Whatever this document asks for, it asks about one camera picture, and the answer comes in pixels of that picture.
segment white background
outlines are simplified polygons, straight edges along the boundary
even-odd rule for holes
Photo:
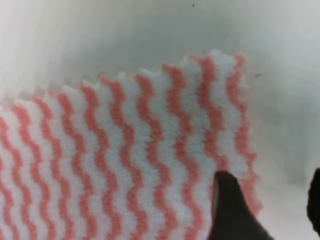
[[[318,0],[0,0],[0,101],[210,49],[247,56],[259,215],[276,239],[318,239],[306,218],[320,167]]]

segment striped cloth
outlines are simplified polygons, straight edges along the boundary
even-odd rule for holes
[[[216,170],[257,213],[241,56],[64,86],[0,108],[0,239],[204,240]]]

